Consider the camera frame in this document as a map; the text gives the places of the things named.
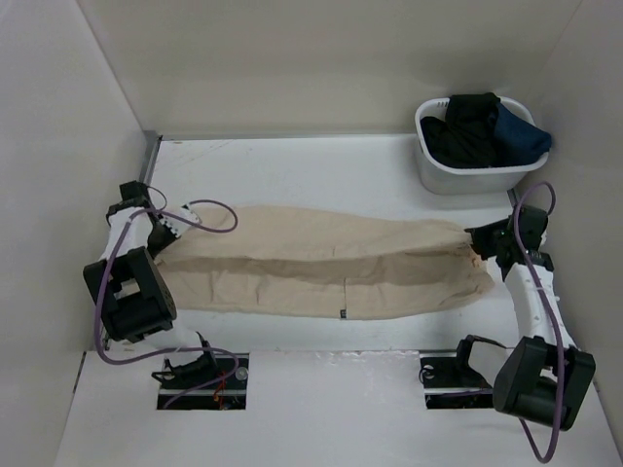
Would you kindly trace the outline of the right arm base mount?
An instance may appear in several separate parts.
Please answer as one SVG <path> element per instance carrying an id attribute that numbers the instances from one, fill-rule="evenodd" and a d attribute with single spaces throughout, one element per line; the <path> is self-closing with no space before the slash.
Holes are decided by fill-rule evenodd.
<path id="1" fill-rule="evenodd" d="M 454 352 L 420 354 L 419 381 L 429 410 L 493 407 L 493 388 L 482 375 L 461 364 Z"/>

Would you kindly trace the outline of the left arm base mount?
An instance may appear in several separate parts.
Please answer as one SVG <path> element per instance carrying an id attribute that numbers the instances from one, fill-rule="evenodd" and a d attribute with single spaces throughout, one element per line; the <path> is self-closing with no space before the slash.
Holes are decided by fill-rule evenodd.
<path id="1" fill-rule="evenodd" d="M 200 357 L 196 362 L 173 366 L 165 360 L 151 374 L 159 386 L 157 409 L 160 411 L 242 411 L 246 408 L 249 354 L 238 354 L 238 368 L 224 380 L 207 381 L 230 373 L 235 362 L 216 355 L 213 360 Z"/>

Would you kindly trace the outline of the beige trousers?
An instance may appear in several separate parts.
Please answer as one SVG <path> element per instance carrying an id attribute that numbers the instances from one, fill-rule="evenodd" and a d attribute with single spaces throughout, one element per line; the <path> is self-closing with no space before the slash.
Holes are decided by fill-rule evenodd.
<path id="1" fill-rule="evenodd" d="M 238 226 L 202 208 L 157 267 L 183 309 L 385 320 L 470 305 L 493 289 L 469 234 L 446 220 L 397 221 L 245 206 Z"/>

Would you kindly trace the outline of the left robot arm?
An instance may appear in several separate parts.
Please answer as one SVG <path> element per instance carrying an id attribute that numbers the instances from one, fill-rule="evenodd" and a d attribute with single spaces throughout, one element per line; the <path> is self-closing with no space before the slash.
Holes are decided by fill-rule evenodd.
<path id="1" fill-rule="evenodd" d="M 110 267 L 98 322 L 113 341 L 147 341 L 158 349 L 184 349 L 166 357 L 152 378 L 165 389 L 205 388 L 221 375 L 208 341 L 199 332 L 174 323 L 177 309 L 155 258 L 201 219 L 184 205 L 174 219 L 153 212 L 130 215 L 154 206 L 149 188 L 130 181 L 120 186 L 121 201 L 109 207 L 109 239 L 101 258 L 84 267 L 83 277 L 96 301 L 105 269 Z"/>

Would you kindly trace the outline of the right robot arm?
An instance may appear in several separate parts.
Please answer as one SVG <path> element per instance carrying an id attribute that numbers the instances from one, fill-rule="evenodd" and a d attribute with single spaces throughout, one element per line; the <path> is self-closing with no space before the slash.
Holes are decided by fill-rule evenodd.
<path id="1" fill-rule="evenodd" d="M 596 371 L 592 354 L 568 333 L 553 289 L 554 265 L 539 247 L 548 225 L 545 210 L 524 206 L 506 219 L 469 234 L 474 252 L 495 259 L 516 313 L 519 342 L 507 347 L 469 335 L 452 360 L 454 378 L 466 385 L 483 378 L 496 411 L 568 431 Z"/>

